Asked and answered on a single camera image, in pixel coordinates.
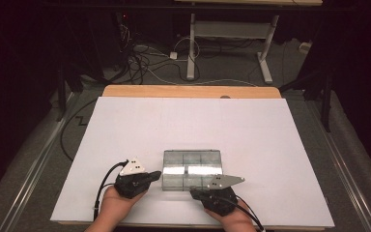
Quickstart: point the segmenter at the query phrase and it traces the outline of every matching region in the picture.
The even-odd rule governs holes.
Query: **table surface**
[[[137,157],[147,171],[161,170],[163,151],[173,149],[220,150],[224,174],[245,177],[234,191],[267,229],[334,226],[289,107],[272,87],[108,86],[51,220],[90,223],[113,164]],[[189,192],[162,191],[159,180],[122,224],[218,227],[201,208]]]
[[[251,5],[293,5],[293,6],[321,6],[322,0],[176,0],[178,2],[194,3],[225,3]]]

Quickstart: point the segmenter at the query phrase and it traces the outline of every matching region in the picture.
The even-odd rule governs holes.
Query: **white cable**
[[[237,79],[219,79],[219,80],[211,80],[211,81],[206,81],[206,82],[198,82],[198,83],[192,83],[192,84],[179,84],[171,81],[167,81],[164,79],[161,79],[156,75],[153,71],[151,71],[149,68],[145,67],[148,72],[150,72],[153,76],[155,76],[159,81],[167,83],[167,84],[172,84],[172,85],[184,85],[184,86],[193,86],[193,85],[204,85],[204,84],[210,84],[210,83],[216,83],[216,82],[222,82],[222,81],[233,81],[233,82],[240,82],[246,85],[258,87],[257,85],[251,84],[249,82],[243,81],[243,80],[237,80]]]
[[[148,49],[152,49],[152,50],[155,50],[155,51],[158,51],[159,53],[150,53],[151,55],[161,55],[161,56],[165,56],[165,57],[168,57],[168,55],[166,55],[164,52],[156,49],[156,48],[153,48],[151,46],[147,46],[147,45],[140,45],[140,44],[137,44],[136,46],[141,46],[141,47],[147,47]]]
[[[174,51],[176,51],[176,47],[177,47],[177,45],[179,45],[180,42],[181,42],[181,41],[184,41],[184,40],[192,41],[192,42],[194,42],[194,43],[197,45],[197,54],[195,55],[194,59],[197,58],[198,55],[200,54],[200,46],[198,45],[198,42],[197,42],[197,41],[193,40],[193,39],[190,38],[190,37],[183,37],[182,39],[180,39],[180,40],[176,43],[176,45],[174,45]]]

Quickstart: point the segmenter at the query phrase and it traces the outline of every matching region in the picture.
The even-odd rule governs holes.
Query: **metal rail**
[[[371,211],[363,193],[357,186],[357,182],[353,178],[351,171],[348,169],[348,165],[343,160],[342,155],[337,148],[332,136],[329,132],[325,131],[324,125],[322,125],[322,123],[319,121],[320,114],[317,106],[315,105],[315,102],[308,101],[308,108],[314,116],[315,121],[317,122],[321,130],[321,133],[324,135],[324,138],[330,149],[330,158],[332,159],[332,162],[336,168],[339,178],[342,181],[342,184],[348,192],[348,195],[355,207],[355,210],[357,211],[357,214],[360,218],[361,223],[363,224],[365,231],[371,232]]]

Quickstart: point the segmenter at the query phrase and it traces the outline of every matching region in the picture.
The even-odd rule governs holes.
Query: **white board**
[[[184,149],[220,150],[223,173],[245,177],[233,190],[264,226],[334,226],[283,99],[99,98],[51,220],[92,221],[111,166],[138,158],[153,172],[164,150]],[[162,191],[160,179],[122,223],[217,225],[202,209],[189,192]]]

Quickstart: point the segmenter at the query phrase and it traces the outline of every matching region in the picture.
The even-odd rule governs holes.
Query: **transparent container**
[[[164,191],[189,191],[190,187],[203,189],[216,174],[222,174],[221,154],[218,150],[164,151]]]

